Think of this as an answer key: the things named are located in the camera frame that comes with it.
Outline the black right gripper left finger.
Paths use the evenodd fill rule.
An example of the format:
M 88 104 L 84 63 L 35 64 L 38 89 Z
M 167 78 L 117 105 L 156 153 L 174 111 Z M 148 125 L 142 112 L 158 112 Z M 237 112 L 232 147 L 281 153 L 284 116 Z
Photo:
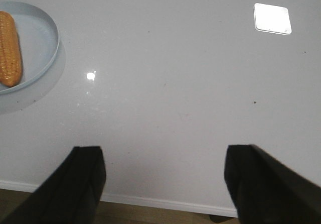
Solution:
M 101 148 L 74 147 L 46 181 L 2 223 L 93 223 L 105 181 Z

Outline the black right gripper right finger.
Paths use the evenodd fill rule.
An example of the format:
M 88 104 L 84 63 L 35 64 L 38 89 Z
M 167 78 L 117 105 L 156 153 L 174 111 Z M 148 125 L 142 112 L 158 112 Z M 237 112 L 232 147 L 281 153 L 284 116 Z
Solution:
M 320 223 L 320 187 L 256 145 L 230 145 L 224 178 L 240 223 Z

